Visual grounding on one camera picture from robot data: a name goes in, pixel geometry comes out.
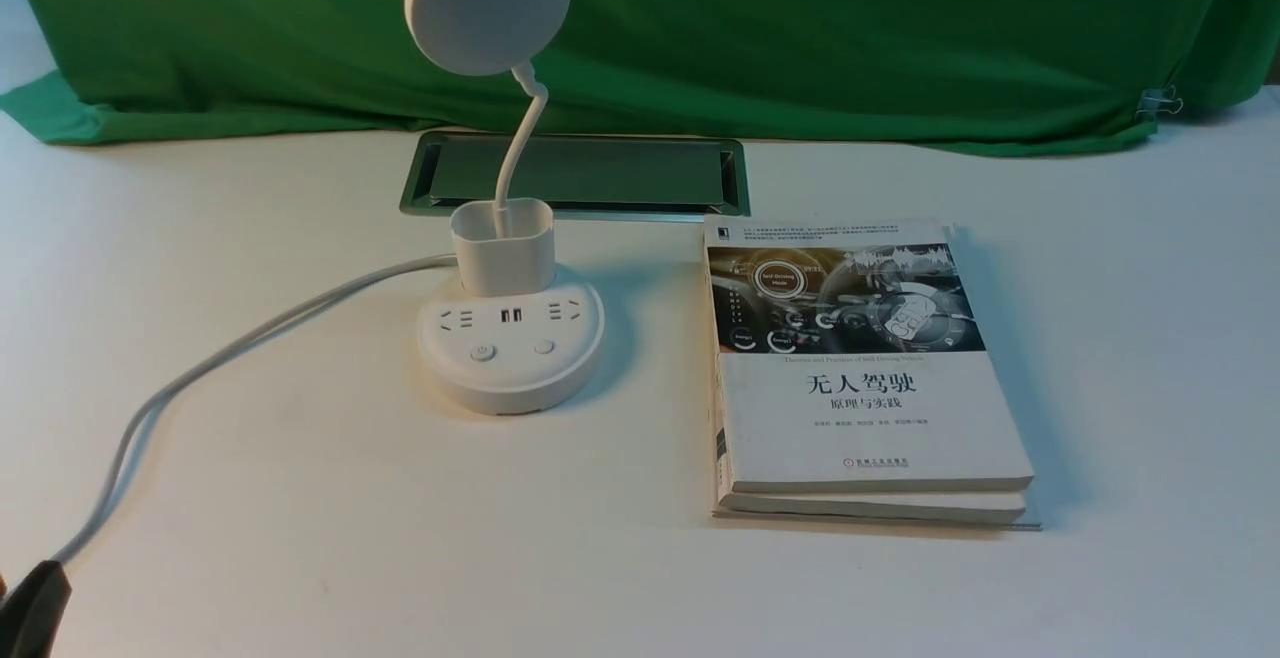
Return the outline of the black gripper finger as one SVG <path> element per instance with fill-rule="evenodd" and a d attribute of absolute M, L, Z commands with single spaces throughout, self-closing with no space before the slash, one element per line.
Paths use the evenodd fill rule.
<path fill-rule="evenodd" d="M 70 595 L 60 561 L 42 561 L 17 588 L 3 589 L 1 657 L 50 657 Z"/>

